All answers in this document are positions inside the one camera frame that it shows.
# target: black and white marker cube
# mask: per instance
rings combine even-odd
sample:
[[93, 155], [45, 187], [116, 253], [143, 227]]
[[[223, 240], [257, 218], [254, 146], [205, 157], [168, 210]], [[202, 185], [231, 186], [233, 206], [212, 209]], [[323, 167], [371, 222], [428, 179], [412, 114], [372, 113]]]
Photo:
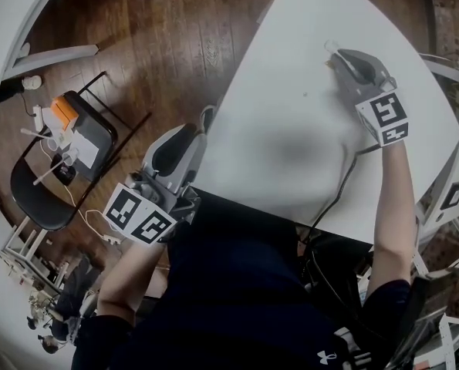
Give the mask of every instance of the black and white marker cube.
[[406, 110], [396, 90], [356, 105], [356, 111], [380, 146], [401, 141], [409, 134]]
[[168, 234], [176, 220], [134, 190], [118, 183], [104, 218], [123, 236], [144, 244], [153, 244]]

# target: orange box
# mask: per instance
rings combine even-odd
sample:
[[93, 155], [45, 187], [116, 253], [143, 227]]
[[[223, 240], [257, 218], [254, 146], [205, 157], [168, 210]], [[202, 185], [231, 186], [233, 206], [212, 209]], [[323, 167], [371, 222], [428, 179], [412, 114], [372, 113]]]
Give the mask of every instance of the orange box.
[[54, 98], [51, 102], [51, 111], [62, 122], [62, 129], [73, 127], [78, 119], [78, 113], [71, 107], [63, 96]]

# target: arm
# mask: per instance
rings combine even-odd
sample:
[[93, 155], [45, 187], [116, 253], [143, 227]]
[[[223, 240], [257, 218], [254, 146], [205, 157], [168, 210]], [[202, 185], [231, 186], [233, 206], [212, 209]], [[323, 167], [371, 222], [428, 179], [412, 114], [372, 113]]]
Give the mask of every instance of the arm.
[[410, 282], [416, 239], [413, 183], [403, 141], [382, 148], [383, 179], [376, 211], [368, 296], [394, 280]]
[[99, 315], [115, 315], [134, 324], [135, 313], [164, 248], [165, 245], [159, 243], [149, 247], [139, 243], [131, 246], [100, 288]]

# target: wooden floor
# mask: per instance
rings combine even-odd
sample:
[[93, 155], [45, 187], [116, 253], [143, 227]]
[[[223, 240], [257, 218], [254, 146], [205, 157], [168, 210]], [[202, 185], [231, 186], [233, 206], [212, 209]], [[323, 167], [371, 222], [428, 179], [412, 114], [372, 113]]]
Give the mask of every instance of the wooden floor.
[[[125, 174], [139, 167], [147, 147], [166, 130], [196, 121], [200, 111], [215, 103], [228, 88], [258, 29], [256, 19], [271, 0], [51, 0], [35, 24], [29, 41], [33, 52], [65, 46], [97, 44], [92, 58], [40, 70], [44, 86], [24, 93], [28, 106], [48, 106], [54, 96], [78, 90], [102, 70], [107, 77], [93, 90], [127, 122], [134, 124], [147, 111], [153, 117], [123, 151], [121, 162], [102, 180], [82, 210], [102, 210]], [[427, 16], [423, 0], [371, 0], [420, 52], [428, 51]], [[93, 99], [90, 103], [97, 106]], [[120, 134], [126, 131], [116, 122]], [[23, 214], [12, 200], [9, 179], [30, 138], [21, 127], [32, 128], [22, 98], [0, 104], [0, 197], [14, 222]], [[29, 157], [32, 168], [44, 171], [49, 161], [37, 149]], [[46, 181], [63, 199], [58, 183]], [[76, 180], [75, 198], [86, 187]], [[99, 216], [90, 222], [110, 231]], [[59, 264], [76, 250], [107, 261], [116, 254], [79, 216], [60, 232], [50, 233], [51, 245], [42, 256]]]

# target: forearm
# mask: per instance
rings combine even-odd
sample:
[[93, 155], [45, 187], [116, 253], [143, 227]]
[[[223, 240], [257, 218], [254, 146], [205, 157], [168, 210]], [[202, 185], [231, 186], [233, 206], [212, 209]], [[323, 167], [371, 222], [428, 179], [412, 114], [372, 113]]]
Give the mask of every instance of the forearm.
[[383, 180], [376, 212], [375, 249], [409, 259], [416, 236], [413, 183], [404, 142], [383, 148]]
[[131, 246], [100, 288], [97, 305], [99, 315], [109, 313], [107, 308], [111, 305], [124, 310], [125, 314], [134, 315], [141, 304], [164, 248], [165, 245], [159, 243], [149, 247], [139, 243]]

